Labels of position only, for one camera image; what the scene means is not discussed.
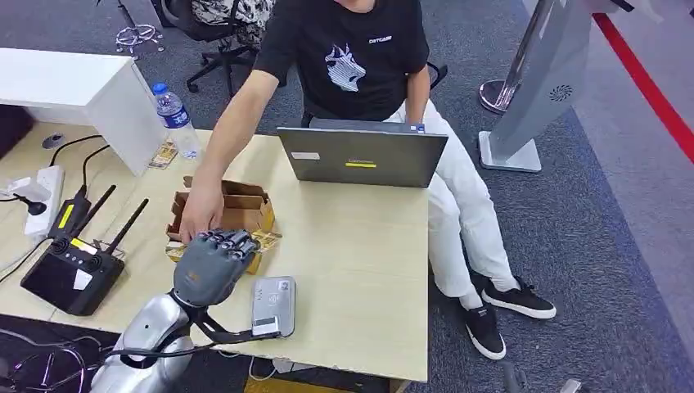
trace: black t-shirt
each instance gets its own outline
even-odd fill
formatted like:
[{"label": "black t-shirt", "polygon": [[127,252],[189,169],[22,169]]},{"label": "black t-shirt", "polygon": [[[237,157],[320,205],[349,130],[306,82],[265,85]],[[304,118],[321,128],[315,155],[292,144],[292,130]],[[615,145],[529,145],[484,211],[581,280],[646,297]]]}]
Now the black t-shirt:
[{"label": "black t-shirt", "polygon": [[335,0],[277,0],[254,68],[284,80],[296,63],[304,105],[320,117],[385,120],[428,56],[419,0],[376,0],[367,13]]}]

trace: laptop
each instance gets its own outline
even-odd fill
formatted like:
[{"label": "laptop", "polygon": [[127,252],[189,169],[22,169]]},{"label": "laptop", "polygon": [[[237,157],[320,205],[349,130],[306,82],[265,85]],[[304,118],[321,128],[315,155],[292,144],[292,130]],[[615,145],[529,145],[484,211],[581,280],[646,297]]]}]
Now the laptop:
[{"label": "laptop", "polygon": [[311,128],[278,127],[298,180],[429,187],[448,136],[377,121],[314,119]]}]

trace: cardboard box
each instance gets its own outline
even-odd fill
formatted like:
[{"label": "cardboard box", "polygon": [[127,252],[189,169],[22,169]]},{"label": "cardboard box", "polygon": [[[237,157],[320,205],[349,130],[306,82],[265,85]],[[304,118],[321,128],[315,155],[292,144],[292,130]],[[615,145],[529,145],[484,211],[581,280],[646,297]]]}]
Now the cardboard box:
[{"label": "cardboard box", "polygon": [[[183,185],[190,188],[192,176],[183,178]],[[176,192],[173,196],[171,211],[174,214],[173,223],[166,228],[166,234],[172,242],[180,242],[178,234],[181,227],[183,208],[186,206],[188,191]],[[229,180],[222,181],[222,194],[224,197],[224,212],[222,215],[222,229],[245,229],[249,233],[261,231],[270,233],[275,224],[275,212],[270,197],[262,187],[254,184],[237,183]],[[174,262],[180,260],[182,250],[175,243],[170,242],[166,254]],[[255,274],[262,260],[262,253],[258,253],[246,270],[249,274]]]}]

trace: plastic bottle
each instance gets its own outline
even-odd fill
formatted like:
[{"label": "plastic bottle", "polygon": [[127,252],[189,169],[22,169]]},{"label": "plastic bottle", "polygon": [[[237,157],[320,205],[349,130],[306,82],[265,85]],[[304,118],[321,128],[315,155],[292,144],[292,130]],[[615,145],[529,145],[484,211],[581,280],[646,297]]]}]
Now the plastic bottle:
[{"label": "plastic bottle", "polygon": [[188,159],[195,159],[200,154],[200,139],[191,124],[191,118],[186,112],[181,99],[169,91],[166,84],[155,84],[152,92],[156,98],[156,113],[176,144],[178,152]]}]

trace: human hand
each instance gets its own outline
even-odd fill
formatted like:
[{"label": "human hand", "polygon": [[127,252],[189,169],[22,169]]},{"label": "human hand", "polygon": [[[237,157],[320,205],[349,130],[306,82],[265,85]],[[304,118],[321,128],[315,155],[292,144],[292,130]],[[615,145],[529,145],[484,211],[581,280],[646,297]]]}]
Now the human hand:
[{"label": "human hand", "polygon": [[185,244],[197,233],[219,228],[222,224],[222,181],[215,176],[205,175],[204,170],[197,172],[181,219],[179,233]]}]

